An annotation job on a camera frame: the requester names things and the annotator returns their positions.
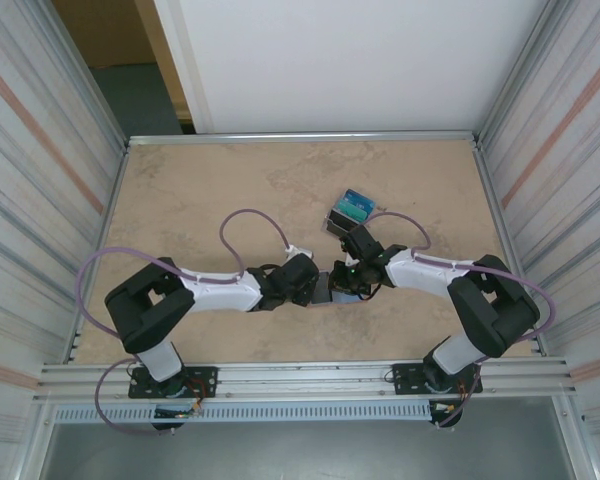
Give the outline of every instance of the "corrugated metal wall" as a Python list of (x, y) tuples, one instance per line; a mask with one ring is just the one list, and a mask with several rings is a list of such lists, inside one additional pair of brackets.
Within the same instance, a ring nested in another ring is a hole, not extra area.
[(548, 347), (600, 452), (600, 0), (571, 2), (484, 147), (523, 268), (557, 301)]
[(0, 2), (0, 478), (41, 365), (72, 334), (73, 279), (124, 152), (53, 18), (46, 2)]

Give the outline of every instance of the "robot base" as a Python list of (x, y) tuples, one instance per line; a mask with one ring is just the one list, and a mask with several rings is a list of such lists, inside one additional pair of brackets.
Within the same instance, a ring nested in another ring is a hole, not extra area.
[(217, 383), (217, 367), (183, 367), (181, 373), (162, 383), (151, 378), (146, 367), (137, 367), (131, 372), (129, 398), (213, 398)]
[[(422, 395), (429, 393), (448, 393), (450, 395), (459, 395), (461, 385), (464, 385), (465, 392), (471, 388), (477, 371), (475, 364), (467, 365), (456, 375), (449, 379), (448, 386), (443, 390), (434, 388), (429, 384), (424, 374), (423, 363), (396, 363), (392, 365), (393, 386), (396, 395)], [(482, 381), (478, 381), (474, 393), (482, 392)]]

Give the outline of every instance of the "white wall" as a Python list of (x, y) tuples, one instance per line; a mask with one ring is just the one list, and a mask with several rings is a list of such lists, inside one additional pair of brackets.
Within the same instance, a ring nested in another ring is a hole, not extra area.
[(200, 133), (474, 129), (545, 0), (156, 0)]

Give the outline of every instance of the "doorway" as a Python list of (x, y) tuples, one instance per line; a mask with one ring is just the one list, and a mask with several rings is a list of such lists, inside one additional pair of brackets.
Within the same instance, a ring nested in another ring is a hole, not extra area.
[(125, 136), (194, 134), (153, 0), (52, 0)]

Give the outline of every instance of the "small box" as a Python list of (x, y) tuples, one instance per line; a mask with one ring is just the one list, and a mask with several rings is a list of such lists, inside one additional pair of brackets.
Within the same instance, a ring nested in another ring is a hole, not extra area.
[(375, 202), (370, 198), (349, 189), (327, 214), (324, 228), (327, 232), (340, 238), (369, 218), (375, 206)]

